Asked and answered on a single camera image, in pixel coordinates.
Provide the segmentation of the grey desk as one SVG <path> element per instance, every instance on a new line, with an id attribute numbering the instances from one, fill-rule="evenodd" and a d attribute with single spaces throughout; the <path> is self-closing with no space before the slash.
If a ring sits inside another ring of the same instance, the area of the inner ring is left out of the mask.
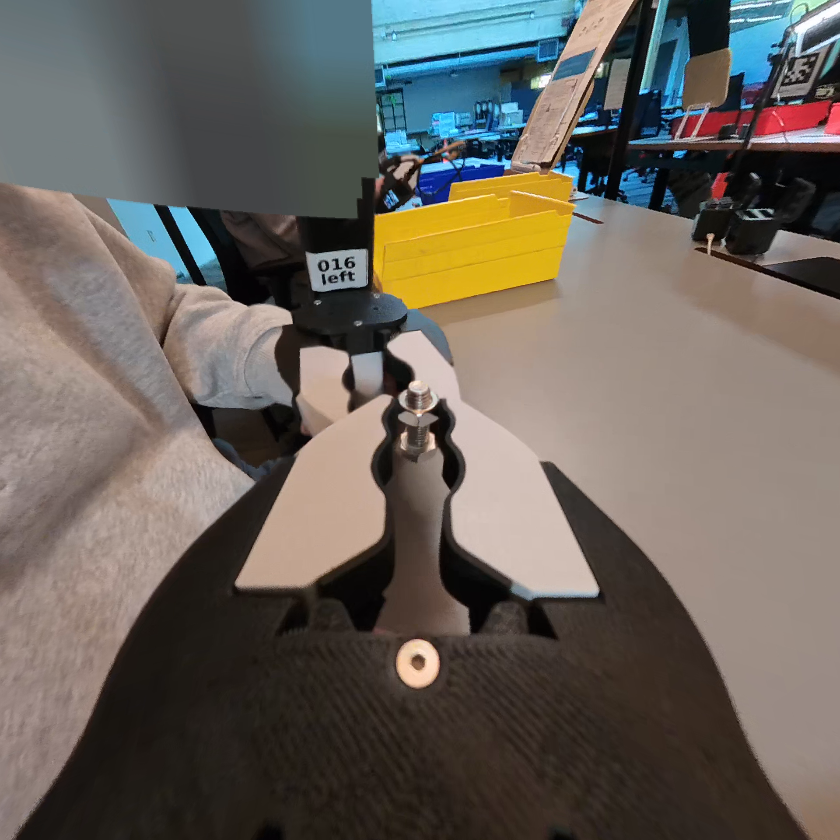
<path id="1" fill-rule="evenodd" d="M 465 400 L 560 467 L 701 630 L 765 772 L 838 838 L 838 300 L 589 198 L 556 280 L 424 313 Z"/>

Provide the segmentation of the person's grey hoodie torso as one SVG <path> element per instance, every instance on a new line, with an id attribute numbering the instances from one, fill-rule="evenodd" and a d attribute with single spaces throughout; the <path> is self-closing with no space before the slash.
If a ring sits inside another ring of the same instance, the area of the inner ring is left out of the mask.
<path id="1" fill-rule="evenodd" d="M 1 833 L 63 769 L 156 587 L 254 484 L 162 348 L 174 269 L 1 189 Z"/>

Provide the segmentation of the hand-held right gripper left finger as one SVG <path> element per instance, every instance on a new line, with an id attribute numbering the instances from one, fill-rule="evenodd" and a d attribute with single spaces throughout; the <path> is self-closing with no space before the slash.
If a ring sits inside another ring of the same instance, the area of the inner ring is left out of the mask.
<path id="1" fill-rule="evenodd" d="M 383 596 L 395 564 L 385 494 L 393 406 L 378 396 L 302 448 L 238 574 L 238 591 Z"/>

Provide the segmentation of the black office chair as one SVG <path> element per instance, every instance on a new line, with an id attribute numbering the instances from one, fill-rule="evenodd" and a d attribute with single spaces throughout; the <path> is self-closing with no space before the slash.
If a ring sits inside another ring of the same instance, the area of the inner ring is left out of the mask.
<path id="1" fill-rule="evenodd" d="M 245 305 L 273 303 L 286 310 L 299 306 L 299 287 L 277 280 L 264 284 L 252 276 L 221 220 L 220 210 L 201 207 L 185 209 L 206 241 L 211 252 L 209 257 L 195 256 L 171 208 L 155 204 L 154 210 L 181 257 L 187 276 L 195 285 L 222 288 L 234 301 Z"/>

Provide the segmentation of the black steel column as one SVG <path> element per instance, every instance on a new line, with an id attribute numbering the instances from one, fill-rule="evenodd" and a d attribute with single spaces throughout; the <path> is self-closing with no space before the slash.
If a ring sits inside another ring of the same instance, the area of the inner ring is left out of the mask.
<path id="1" fill-rule="evenodd" d="M 604 198 L 616 201 L 620 192 L 627 147 L 633 133 L 634 115 L 647 63 L 648 48 L 653 32 L 659 1 L 640 1 L 633 53 L 628 68 L 621 115 L 613 143 L 610 164 L 607 170 Z"/>

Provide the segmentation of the metal bolt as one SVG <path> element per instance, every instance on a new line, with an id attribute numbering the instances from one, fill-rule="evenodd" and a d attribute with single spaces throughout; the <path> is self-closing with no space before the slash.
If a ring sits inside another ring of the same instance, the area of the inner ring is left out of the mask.
<path id="1" fill-rule="evenodd" d="M 436 414 L 438 397 L 424 381 L 411 381 L 397 398 L 400 412 L 432 412 Z M 433 424 L 427 428 L 406 427 L 400 421 L 402 431 L 398 439 L 398 450 L 402 457 L 413 463 L 420 463 L 434 455 L 437 441 Z"/>

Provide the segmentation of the LED light bar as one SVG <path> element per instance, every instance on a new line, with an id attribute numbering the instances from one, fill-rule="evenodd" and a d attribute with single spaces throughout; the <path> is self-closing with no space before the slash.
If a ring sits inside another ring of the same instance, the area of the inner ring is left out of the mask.
<path id="1" fill-rule="evenodd" d="M 792 32 L 799 35 L 804 35 L 811 29 L 823 26 L 830 20 L 834 20 L 839 15 L 839 1 L 826 2 L 819 8 L 807 13 L 800 20 L 791 26 Z"/>

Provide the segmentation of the fiducial marker tag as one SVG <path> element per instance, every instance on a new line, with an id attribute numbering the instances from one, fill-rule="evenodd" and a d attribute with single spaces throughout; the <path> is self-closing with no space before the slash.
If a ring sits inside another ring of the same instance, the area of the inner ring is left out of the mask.
<path id="1" fill-rule="evenodd" d="M 778 99 L 803 99 L 819 77 L 826 49 L 786 57 L 774 96 Z"/>

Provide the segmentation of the small black charger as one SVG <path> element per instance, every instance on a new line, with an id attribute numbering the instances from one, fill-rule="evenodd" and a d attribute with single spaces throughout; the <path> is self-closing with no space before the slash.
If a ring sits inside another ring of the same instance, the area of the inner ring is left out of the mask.
<path id="1" fill-rule="evenodd" d="M 723 240 L 730 228 L 733 215 L 734 202 L 729 196 L 711 198 L 701 203 L 691 231 L 691 240 L 705 245 L 709 237 L 713 242 Z"/>

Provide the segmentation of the person's left forearm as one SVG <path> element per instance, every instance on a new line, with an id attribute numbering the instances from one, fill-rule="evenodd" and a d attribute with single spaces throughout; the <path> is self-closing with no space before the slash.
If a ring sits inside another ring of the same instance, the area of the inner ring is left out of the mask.
<path id="1" fill-rule="evenodd" d="M 209 407 L 290 406 L 276 361 L 291 313 L 246 306 L 214 287 L 177 285 L 166 310 L 162 348 L 183 391 Z"/>

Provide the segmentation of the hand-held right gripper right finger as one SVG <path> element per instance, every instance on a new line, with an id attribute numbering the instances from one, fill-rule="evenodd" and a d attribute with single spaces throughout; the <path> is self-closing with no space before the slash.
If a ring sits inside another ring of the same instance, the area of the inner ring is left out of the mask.
<path id="1" fill-rule="evenodd" d="M 592 599 L 600 588 L 543 463 L 519 438 L 460 400 L 444 400 L 439 569 L 461 604 Z"/>

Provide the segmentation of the long wooden table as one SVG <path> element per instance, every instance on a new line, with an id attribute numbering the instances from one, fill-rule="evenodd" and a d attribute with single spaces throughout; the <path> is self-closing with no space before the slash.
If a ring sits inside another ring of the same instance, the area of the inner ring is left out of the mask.
<path id="1" fill-rule="evenodd" d="M 570 144 L 574 147 L 582 147 L 584 144 L 598 142 L 600 138 L 607 138 L 613 143 L 617 129 L 583 127 L 574 129 Z M 726 140 L 717 140 L 713 136 L 691 138 L 678 138 L 676 140 L 666 136 L 633 140 L 628 148 L 635 151 L 725 151 L 734 152 L 743 145 L 739 137 Z M 825 134 L 823 127 L 818 129 L 805 129 L 791 131 L 788 133 L 774 133 L 752 137 L 748 151 L 751 152 L 783 152 L 783 153 L 838 153 L 839 136 L 837 134 Z"/>

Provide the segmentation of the rounded wooden board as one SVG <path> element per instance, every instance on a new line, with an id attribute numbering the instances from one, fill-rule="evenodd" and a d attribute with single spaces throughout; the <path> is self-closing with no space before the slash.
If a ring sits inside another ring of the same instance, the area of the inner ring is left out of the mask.
<path id="1" fill-rule="evenodd" d="M 732 51 L 729 47 L 690 57 L 685 66 L 681 107 L 714 109 L 728 97 Z"/>

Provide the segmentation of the blue plastic bin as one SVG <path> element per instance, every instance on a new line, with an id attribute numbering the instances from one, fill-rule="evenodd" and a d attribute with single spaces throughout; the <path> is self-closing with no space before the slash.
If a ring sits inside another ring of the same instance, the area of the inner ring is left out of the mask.
<path id="1" fill-rule="evenodd" d="M 421 206 L 445 203 L 453 184 L 492 179 L 503 176 L 505 167 L 498 163 L 442 163 L 423 167 L 416 184 Z"/>

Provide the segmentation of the black lamp pole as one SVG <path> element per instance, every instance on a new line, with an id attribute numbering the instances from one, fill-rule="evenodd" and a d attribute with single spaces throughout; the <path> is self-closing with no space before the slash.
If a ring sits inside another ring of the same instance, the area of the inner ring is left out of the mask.
<path id="1" fill-rule="evenodd" d="M 785 42 L 778 58 L 774 59 L 772 63 L 770 77 L 765 82 L 758 99 L 753 105 L 753 116 L 745 134 L 743 135 L 741 146 L 731 161 L 730 171 L 726 180 L 726 190 L 723 194 L 724 197 L 729 197 L 731 199 L 740 198 L 746 190 L 748 180 L 747 176 L 751 172 L 751 169 L 747 166 L 747 164 L 745 164 L 745 160 L 749 158 L 749 149 L 757 131 L 763 111 L 767 108 L 770 102 L 771 94 L 773 94 L 782 76 L 782 72 L 793 49 L 792 41 L 789 43 Z"/>

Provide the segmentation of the black battery charger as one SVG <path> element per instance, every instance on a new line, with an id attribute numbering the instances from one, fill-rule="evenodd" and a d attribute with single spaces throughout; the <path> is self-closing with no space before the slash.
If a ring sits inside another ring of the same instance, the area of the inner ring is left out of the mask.
<path id="1" fill-rule="evenodd" d="M 781 221 L 772 208 L 735 210 L 724 238 L 724 247 L 733 256 L 764 255 L 780 229 Z"/>

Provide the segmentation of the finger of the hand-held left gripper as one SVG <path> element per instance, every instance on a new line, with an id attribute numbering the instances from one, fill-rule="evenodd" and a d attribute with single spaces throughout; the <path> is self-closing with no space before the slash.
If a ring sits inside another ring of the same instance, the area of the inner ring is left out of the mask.
<path id="1" fill-rule="evenodd" d="M 387 344 L 386 349 L 394 359 L 410 369 L 410 381 L 424 382 L 440 400 L 461 400 L 455 367 L 423 332 L 401 332 Z"/>
<path id="2" fill-rule="evenodd" d="M 350 413 L 350 392 L 343 383 L 350 358 L 341 350 L 313 346 L 300 351 L 299 363 L 301 430 L 306 435 L 319 435 Z"/>

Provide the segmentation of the brown document board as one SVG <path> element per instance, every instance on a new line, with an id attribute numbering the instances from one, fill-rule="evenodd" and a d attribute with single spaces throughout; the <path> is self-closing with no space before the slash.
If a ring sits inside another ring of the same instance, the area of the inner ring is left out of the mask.
<path id="1" fill-rule="evenodd" d="M 595 71 L 636 5 L 637 1 L 583 5 L 513 153 L 513 174 L 544 174 L 557 165 L 592 94 Z"/>

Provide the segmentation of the yellow plastic bin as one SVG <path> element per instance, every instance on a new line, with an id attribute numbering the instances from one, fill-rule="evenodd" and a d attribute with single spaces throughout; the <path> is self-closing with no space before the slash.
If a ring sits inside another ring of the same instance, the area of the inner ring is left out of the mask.
<path id="1" fill-rule="evenodd" d="M 377 215 L 374 278 L 410 309 L 553 280 L 573 213 L 572 203 L 513 191 Z"/>
<path id="2" fill-rule="evenodd" d="M 574 179 L 561 172 L 540 174 L 537 172 L 475 179 L 456 182 L 450 186 L 448 201 L 461 201 L 470 197 L 493 195 L 509 197 L 512 193 L 526 193 L 569 202 L 573 193 Z"/>

